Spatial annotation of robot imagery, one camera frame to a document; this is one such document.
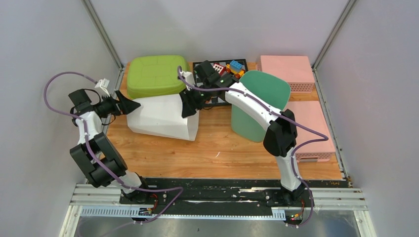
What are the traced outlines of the large green plastic container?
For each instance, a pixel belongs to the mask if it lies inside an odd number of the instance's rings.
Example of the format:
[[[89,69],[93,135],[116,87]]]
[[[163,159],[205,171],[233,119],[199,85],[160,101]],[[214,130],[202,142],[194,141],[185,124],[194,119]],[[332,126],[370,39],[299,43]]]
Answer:
[[[144,56],[133,59],[127,73],[130,98],[178,94],[185,84],[177,79],[177,67],[188,71],[186,59],[179,55]]]

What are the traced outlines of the red window toy brick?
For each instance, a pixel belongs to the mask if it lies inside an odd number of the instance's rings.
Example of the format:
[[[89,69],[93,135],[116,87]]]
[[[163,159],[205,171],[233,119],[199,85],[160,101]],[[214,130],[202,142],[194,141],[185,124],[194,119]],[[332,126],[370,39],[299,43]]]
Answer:
[[[213,63],[212,67],[220,76],[224,75],[226,72],[226,66],[220,65],[219,63]]]

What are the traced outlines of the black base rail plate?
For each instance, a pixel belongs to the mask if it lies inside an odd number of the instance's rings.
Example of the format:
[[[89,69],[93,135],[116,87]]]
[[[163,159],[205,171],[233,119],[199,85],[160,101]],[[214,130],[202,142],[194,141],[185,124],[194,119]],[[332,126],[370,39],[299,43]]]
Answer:
[[[147,178],[149,192],[122,194],[121,204],[146,204],[158,213],[198,216],[268,216],[272,207],[304,213],[314,206],[304,184],[292,193],[273,179]]]

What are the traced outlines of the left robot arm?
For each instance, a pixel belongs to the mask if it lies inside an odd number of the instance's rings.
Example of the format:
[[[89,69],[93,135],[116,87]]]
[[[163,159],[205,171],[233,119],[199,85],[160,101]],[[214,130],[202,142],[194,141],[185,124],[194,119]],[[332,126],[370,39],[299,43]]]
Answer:
[[[69,94],[74,104],[70,114],[78,127],[80,138],[70,149],[70,155],[94,187],[118,185],[122,195],[145,204],[151,199],[151,190],[145,179],[127,168],[127,164],[106,134],[102,131],[103,119],[128,115],[140,108],[140,103],[130,100],[116,91],[117,98],[102,96],[92,104],[87,89]]]

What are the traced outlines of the green bin with white liner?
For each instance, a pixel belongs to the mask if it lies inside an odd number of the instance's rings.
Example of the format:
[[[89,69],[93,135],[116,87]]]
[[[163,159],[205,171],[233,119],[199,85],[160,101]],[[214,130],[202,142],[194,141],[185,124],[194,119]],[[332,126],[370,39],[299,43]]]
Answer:
[[[280,110],[285,108],[291,95],[291,87],[286,81],[265,72],[248,71],[239,82],[262,101]],[[239,136],[252,142],[262,142],[265,136],[259,123],[235,105],[231,108],[231,127]]]

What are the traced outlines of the white plastic bin liner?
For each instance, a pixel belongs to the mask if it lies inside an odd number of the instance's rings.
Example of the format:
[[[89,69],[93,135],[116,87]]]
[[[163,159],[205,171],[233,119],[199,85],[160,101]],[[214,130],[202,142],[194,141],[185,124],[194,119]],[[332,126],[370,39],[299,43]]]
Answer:
[[[183,118],[180,95],[137,98],[134,102],[141,106],[126,116],[131,131],[195,141],[199,127],[199,112]]]

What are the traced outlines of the blue yellow toy car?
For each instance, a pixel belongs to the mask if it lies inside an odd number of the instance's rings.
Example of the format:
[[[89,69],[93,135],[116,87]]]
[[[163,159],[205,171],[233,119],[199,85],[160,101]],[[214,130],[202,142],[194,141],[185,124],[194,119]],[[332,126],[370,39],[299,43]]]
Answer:
[[[232,60],[230,63],[226,64],[226,71],[237,79],[240,79],[246,72],[244,65],[236,60]]]

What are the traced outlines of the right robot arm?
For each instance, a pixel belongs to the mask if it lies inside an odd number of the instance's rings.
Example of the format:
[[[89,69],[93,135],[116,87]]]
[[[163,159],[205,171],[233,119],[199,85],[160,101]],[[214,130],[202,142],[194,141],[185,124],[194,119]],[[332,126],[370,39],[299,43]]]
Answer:
[[[280,192],[277,195],[267,194],[267,202],[295,206],[303,201],[305,195],[313,201],[312,191],[301,178],[295,157],[299,148],[296,144],[297,127],[300,125],[296,123],[294,113],[291,110],[282,111],[262,100],[234,75],[220,74],[209,61],[198,65],[194,73],[202,80],[200,86],[187,79],[190,72],[177,67],[177,78],[186,85],[180,93],[182,116],[187,118],[196,114],[212,96],[223,97],[263,129],[263,146],[276,159],[281,173]]]

